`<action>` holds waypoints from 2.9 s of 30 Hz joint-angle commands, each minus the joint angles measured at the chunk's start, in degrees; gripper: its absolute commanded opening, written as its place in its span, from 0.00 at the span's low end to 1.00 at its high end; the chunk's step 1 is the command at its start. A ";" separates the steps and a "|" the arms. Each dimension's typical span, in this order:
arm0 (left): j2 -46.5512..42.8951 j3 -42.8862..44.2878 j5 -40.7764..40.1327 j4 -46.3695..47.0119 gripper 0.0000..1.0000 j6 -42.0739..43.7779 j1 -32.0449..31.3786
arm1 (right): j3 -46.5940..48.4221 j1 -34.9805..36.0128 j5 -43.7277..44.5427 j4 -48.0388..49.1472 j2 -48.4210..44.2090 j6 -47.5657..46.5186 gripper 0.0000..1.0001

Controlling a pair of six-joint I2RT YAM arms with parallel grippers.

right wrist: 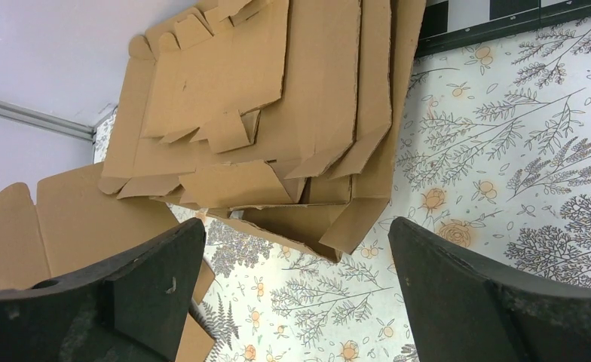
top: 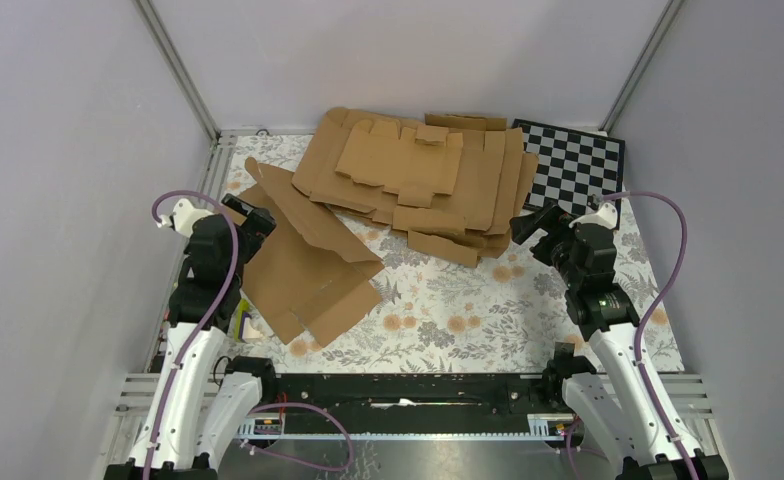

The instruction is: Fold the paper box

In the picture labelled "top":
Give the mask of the brown cardboard box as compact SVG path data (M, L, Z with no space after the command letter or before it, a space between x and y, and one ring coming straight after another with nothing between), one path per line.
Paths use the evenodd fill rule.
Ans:
M245 265L242 291L283 343L307 332L325 347L379 304L371 280L384 265L292 172L252 157L245 168L255 183L240 199L268 209L276 228Z

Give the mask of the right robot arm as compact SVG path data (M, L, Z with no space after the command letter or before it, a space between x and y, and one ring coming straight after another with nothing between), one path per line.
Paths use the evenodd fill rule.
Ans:
M559 348L543 372L543 402L582 421L618 479L727 479L722 456L704 451L650 364L639 315L615 280L617 219L611 203L581 216L549 203L510 221L516 244L544 231L530 251L560 274L567 313L614 391L587 358Z

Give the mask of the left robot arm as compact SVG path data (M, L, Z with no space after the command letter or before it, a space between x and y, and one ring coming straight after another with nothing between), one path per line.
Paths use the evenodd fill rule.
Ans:
M232 194L213 210L194 207L189 190L171 195L177 200L171 214L154 219L188 243L169 298L167 351L141 431L127 459L107 466L107 479L215 479L246 414L269 409L278 397L275 380L238 360L208 413L201 412L241 299L242 269L274 231L275 219Z

